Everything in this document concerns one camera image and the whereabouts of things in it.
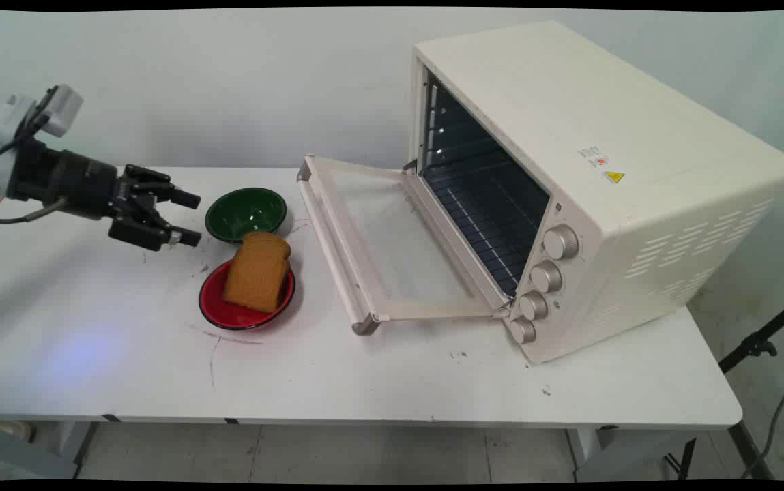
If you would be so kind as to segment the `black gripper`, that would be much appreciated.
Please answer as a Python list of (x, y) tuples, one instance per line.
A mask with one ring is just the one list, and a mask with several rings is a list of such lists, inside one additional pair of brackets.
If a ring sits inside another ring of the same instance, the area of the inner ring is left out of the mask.
[(80, 153), (48, 148), (34, 138), (18, 144), (15, 152), (7, 197), (36, 200), (42, 208), (8, 224), (62, 212), (87, 220), (112, 218), (111, 239), (149, 251), (176, 245), (195, 248), (201, 242), (201, 233), (174, 226), (155, 208), (154, 203), (169, 201), (197, 209), (201, 202), (200, 196), (174, 185), (168, 174), (131, 164), (117, 170)]

